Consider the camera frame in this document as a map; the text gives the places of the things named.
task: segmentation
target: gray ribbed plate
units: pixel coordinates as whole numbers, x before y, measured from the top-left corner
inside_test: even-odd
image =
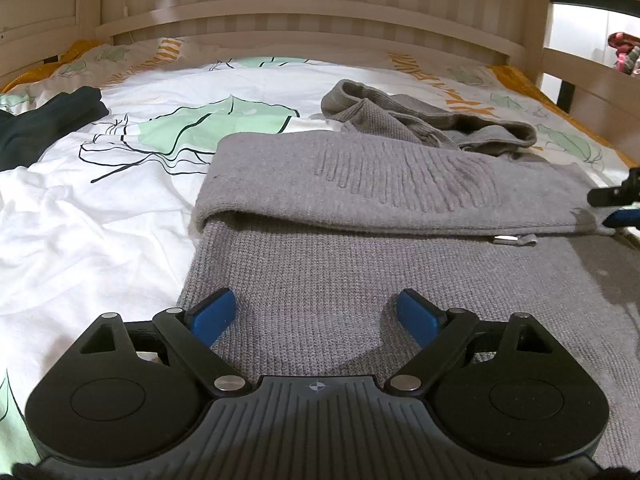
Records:
[[[392,397],[365,376],[266,377],[249,395],[214,402],[159,457],[119,468],[50,458],[41,467],[66,480],[582,480],[598,471],[587,457],[549,468],[478,458],[448,440],[420,400]]]

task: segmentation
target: triangular cutout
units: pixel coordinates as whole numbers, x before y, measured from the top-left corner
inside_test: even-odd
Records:
[[[524,326],[520,330],[518,346],[516,350],[520,352],[537,352],[539,354],[551,354],[551,348],[542,340],[530,326]]]
[[[81,354],[97,354],[100,352],[113,352],[116,349],[113,340],[113,331],[110,325],[102,325],[94,335],[82,347]]]

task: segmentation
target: orange fabric edge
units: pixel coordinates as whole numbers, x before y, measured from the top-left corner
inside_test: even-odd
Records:
[[[59,67],[66,63],[70,63],[78,57],[82,56],[85,52],[88,52],[92,48],[101,45],[100,41],[89,41],[89,40],[75,40],[74,44],[69,47],[69,49],[60,56],[59,61],[55,61],[53,63],[45,63],[37,68],[33,68],[31,70],[27,70],[24,74],[20,74],[13,81],[8,83],[3,89],[3,94],[7,93],[11,88],[22,85],[25,83],[36,83],[38,81],[42,81],[47,77],[50,77]]]
[[[498,81],[509,90],[513,90],[519,94],[522,94],[526,97],[531,97],[536,101],[540,102],[545,108],[551,110],[556,115],[562,117],[569,124],[574,126],[576,129],[580,130],[582,133],[591,137],[591,139],[595,140],[599,144],[606,146],[607,148],[611,148],[615,150],[615,152],[620,157],[620,160],[624,162],[627,167],[633,168],[638,164],[632,159],[626,156],[624,153],[616,150],[607,140],[593,133],[586,126],[578,122],[576,119],[571,117],[568,113],[562,111],[556,104],[549,99],[546,95],[544,95],[539,88],[537,88],[528,78],[525,76],[520,70],[518,70],[514,66],[508,65],[493,65],[489,66],[489,69],[494,73],[495,77]]]

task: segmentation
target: gray garment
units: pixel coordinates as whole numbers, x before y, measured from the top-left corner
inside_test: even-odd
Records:
[[[218,143],[193,219],[202,228],[233,210],[368,232],[612,232],[600,225],[612,210],[587,204],[590,187],[577,166],[351,132],[242,133]]]
[[[536,247],[476,238],[353,234],[251,214],[207,223],[178,304],[221,286],[235,322],[213,349],[262,374],[375,374],[418,346],[396,321],[412,287],[481,319],[531,312],[604,390],[611,418],[595,459],[640,468],[640,260],[615,238],[540,237]]]
[[[361,133],[435,148],[500,155],[536,142],[536,130],[530,124],[449,112],[348,79],[339,81],[322,98],[321,108],[327,118],[350,122]]]

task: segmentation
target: bed sheet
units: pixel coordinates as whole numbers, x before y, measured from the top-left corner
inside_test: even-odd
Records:
[[[293,57],[303,50],[324,60]],[[486,67],[320,46],[230,50],[171,38],[98,46],[45,80],[0,94],[0,107],[16,114],[61,91],[97,86],[110,112],[29,168],[0,173],[7,405],[15,397],[23,409],[38,380],[103,312],[143,320],[174,305],[197,243],[191,209],[217,142],[238,131],[341,130],[322,116],[320,101],[343,78],[447,110],[525,121],[538,131],[531,153],[578,164],[599,185],[626,177],[615,150]],[[7,420],[14,426],[5,433],[18,435],[21,419]]]

